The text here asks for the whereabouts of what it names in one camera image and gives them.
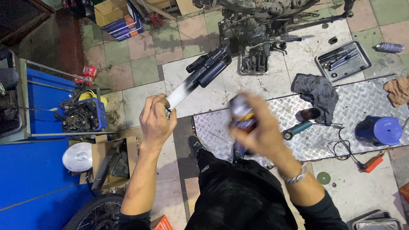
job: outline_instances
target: metal watch band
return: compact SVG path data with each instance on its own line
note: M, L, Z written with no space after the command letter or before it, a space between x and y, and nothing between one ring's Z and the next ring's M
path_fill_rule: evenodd
M305 176L306 176L305 163L303 163L301 165L301 172L296 177L288 178L288 177L285 177L285 176L281 176L281 178L288 184L294 184L294 183L297 183L300 180L302 180Z

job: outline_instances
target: spray can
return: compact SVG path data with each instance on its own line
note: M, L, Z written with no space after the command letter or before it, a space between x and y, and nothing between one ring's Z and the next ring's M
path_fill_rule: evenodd
M257 127L257 119L254 115L253 108L246 102L243 94L238 94L229 101L231 114L231 126L250 133ZM247 149L238 142L233 144L233 153L235 158L243 158L249 154Z
M399 53L402 52L405 48L404 45L401 44L393 44L393 43L386 43L381 42L375 46L376 50L379 52L390 52L390 53Z

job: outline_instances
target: blue plastic stool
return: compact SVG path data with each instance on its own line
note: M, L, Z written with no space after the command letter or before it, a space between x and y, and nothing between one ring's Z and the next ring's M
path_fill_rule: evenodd
M396 117L366 116L355 134L375 146L396 145L400 143L403 130Z

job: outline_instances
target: tire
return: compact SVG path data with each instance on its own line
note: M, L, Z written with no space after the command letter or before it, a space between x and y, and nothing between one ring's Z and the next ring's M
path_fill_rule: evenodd
M95 208L107 202L119 202L122 204L124 196L108 193L98 196L84 207L82 207L78 212L71 218L71 220L62 228L62 230L77 230L79 225L84 221L84 219L92 212Z

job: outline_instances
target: blue plastic basket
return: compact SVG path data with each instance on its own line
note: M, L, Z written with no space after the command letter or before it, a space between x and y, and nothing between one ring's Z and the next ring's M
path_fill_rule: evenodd
M101 130L108 126L108 123L106 121L105 106L102 102L98 101L96 97L90 97L82 101L77 101L74 104L79 105L79 104L82 104L84 102L91 101L91 100L94 100L95 104L97 105L96 109L97 109L97 116L98 116L98 123L99 123L98 128L94 129L94 131Z

